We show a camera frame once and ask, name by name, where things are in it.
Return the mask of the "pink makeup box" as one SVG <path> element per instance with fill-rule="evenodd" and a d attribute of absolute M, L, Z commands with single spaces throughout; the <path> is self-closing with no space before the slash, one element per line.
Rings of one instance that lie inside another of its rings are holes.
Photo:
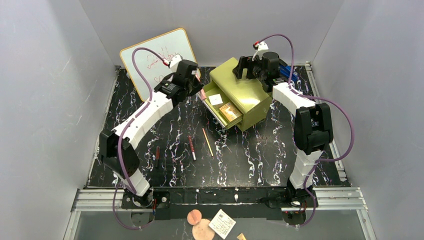
<path fill-rule="evenodd" d="M 195 76 L 196 76 L 197 81 L 199 83 L 201 83 L 200 76 L 198 74 L 196 74 Z M 207 98 L 203 88 L 200 89 L 200 91 L 197 93 L 197 95 L 199 96 L 201 101 L 205 101 L 206 98 Z"/>

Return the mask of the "small white box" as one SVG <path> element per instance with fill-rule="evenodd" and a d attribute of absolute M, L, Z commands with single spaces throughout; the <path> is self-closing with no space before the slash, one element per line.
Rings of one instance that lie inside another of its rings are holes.
<path fill-rule="evenodd" d="M 221 107 L 224 104 L 223 99 L 222 99 L 222 97 L 221 97 L 221 95 L 219 93 L 218 94 L 210 95 L 208 97 L 208 100 L 209 100 L 210 104 L 212 106 L 214 106 L 214 107 L 218 107 L 219 108 L 219 107 Z"/>

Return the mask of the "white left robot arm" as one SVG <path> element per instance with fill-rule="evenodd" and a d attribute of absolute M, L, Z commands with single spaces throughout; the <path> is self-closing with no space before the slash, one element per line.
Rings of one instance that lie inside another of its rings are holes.
<path fill-rule="evenodd" d="M 143 208 L 151 207 L 154 199 L 150 184 L 139 169 L 136 148 L 164 115 L 203 88 L 198 79 L 199 66 L 194 61 L 172 60 L 168 66 L 171 73 L 154 87 L 150 98 L 127 120 L 99 135 L 100 161 L 118 176 L 130 197 Z"/>

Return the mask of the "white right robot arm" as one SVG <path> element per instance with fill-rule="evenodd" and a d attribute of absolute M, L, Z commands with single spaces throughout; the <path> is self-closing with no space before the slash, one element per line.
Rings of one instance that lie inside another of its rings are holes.
<path fill-rule="evenodd" d="M 232 70 L 239 80 L 256 79 L 264 92 L 280 102 L 293 116 L 293 140 L 297 147 L 294 169 L 284 193 L 273 193 L 266 200 L 270 204 L 284 202 L 303 204 L 314 200 L 312 176 L 324 149 L 333 141 L 331 110 L 326 103 L 316 103 L 297 91 L 291 77 L 281 73 L 282 60 L 272 51 L 262 56 L 241 56 Z"/>

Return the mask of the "green metal drawer box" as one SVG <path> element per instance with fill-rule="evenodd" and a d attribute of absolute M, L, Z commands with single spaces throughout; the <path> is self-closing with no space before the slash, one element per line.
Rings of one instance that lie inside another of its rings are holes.
<path fill-rule="evenodd" d="M 247 79 L 245 76 L 236 79 L 233 69 L 237 63 L 238 60 L 232 57 L 210 71 L 210 83 L 203 87 L 206 95 L 203 103 L 223 128 L 228 130 L 236 126 L 246 131 L 267 117 L 272 98 L 263 91 L 257 79 Z M 215 94 L 221 95 L 223 105 L 231 102 L 242 113 L 242 118 L 228 122 L 220 113 L 220 107 L 212 106 L 209 102 L 208 97 Z"/>

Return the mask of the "orange makeup box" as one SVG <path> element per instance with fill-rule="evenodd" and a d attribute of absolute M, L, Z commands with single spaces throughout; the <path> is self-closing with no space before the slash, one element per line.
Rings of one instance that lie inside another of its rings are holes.
<path fill-rule="evenodd" d="M 243 114 L 235 107 L 232 102 L 228 102 L 219 108 L 219 112 L 228 122 L 236 121 L 243 117 Z"/>

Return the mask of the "dark red makeup pencil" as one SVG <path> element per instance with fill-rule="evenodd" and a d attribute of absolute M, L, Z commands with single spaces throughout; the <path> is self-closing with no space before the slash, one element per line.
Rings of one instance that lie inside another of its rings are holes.
<path fill-rule="evenodd" d="M 196 162 L 197 161 L 196 153 L 195 153 L 195 149 L 194 149 L 194 145 L 193 145 L 193 140 L 192 140 L 192 137 L 190 135 L 188 136 L 188 142 L 189 142 L 190 151 L 191 151 L 191 154 L 192 154 L 192 159 L 193 159 L 194 162 Z"/>

